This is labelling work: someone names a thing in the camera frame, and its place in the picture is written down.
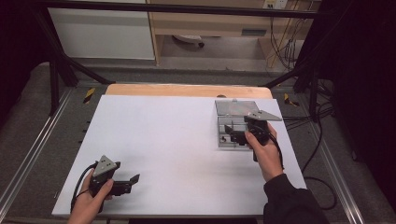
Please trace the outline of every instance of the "white table surface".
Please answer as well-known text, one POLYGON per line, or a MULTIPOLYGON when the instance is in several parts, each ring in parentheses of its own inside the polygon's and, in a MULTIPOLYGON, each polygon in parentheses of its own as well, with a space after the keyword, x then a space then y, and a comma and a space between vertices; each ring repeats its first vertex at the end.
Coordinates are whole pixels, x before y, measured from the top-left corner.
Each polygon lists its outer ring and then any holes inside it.
MULTIPOLYGON (((130 194, 106 201, 106 217, 257 217, 267 203, 248 150, 218 147, 212 97, 103 95, 52 214, 68 217, 81 173, 102 155, 120 161, 114 180, 140 174, 130 194)), ((276 100, 255 101, 281 117, 276 100)), ((277 131, 291 184, 306 188, 283 121, 277 131)))

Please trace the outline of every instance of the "sleeve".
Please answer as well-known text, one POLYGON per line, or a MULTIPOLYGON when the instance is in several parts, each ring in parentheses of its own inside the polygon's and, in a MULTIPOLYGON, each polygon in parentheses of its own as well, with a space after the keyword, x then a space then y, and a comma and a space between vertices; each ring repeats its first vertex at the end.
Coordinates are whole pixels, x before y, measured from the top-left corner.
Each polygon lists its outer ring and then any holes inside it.
POLYGON ((264 206, 263 223, 329 223, 311 191, 296 189, 283 174, 264 185, 268 203, 264 206))

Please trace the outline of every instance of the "left hand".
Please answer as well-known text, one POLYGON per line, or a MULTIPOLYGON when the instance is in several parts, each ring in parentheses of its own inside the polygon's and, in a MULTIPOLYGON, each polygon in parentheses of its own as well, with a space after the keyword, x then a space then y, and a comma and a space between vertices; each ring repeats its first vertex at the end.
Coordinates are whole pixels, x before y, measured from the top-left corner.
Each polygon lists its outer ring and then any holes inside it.
MULTIPOLYGON (((90 173, 85 177, 84 182, 82 183, 82 187, 80 192, 87 190, 90 186, 90 181, 92 178, 93 169, 91 169, 90 173)), ((114 181, 112 179, 108 179, 107 182, 101 187, 99 192, 93 198, 89 191, 82 193, 77 197, 76 204, 73 208, 72 214, 68 220, 68 224, 90 224, 95 219, 96 215, 99 212, 100 206, 104 199, 111 199, 107 197, 107 194, 113 188, 114 181)))

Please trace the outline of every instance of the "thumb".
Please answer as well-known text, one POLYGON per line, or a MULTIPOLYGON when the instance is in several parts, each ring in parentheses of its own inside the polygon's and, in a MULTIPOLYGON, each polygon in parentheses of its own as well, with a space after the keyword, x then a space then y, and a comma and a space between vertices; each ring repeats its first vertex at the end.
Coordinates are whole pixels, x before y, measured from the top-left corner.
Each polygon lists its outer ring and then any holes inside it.
POLYGON ((260 144, 257 138, 253 135, 253 133, 245 132, 245 137, 248 143, 253 147, 253 149, 259 149, 262 146, 262 144, 260 144))
POLYGON ((99 192, 96 194, 95 198, 93 199, 96 203, 102 203, 105 199, 107 194, 113 188, 114 180, 108 179, 107 182, 100 188, 99 192))

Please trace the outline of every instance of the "hand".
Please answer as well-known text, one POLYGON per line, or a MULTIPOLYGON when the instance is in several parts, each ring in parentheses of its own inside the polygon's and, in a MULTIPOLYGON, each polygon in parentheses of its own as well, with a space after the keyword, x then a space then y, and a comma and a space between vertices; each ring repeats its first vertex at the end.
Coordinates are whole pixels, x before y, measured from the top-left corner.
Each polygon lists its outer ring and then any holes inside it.
MULTIPOLYGON (((81 191, 87 190, 90 186, 91 177, 93 174, 93 169, 85 177, 82 183, 81 191)), ((114 181, 112 179, 107 180, 107 182, 101 187, 99 192, 93 198, 89 191, 86 191, 77 197, 76 204, 73 208, 72 214, 67 223, 70 224, 90 224, 95 219, 99 212, 100 206, 104 199, 111 199, 107 197, 107 194, 111 191, 114 181)))
MULTIPOLYGON (((268 123, 268 128, 270 133, 276 138, 276 131, 270 123, 268 123)), ((252 133, 245 132, 245 137, 247 138, 250 148, 256 153, 265 181, 268 182, 272 178, 282 175, 283 169, 274 142, 269 139, 267 145, 262 146, 252 133)))

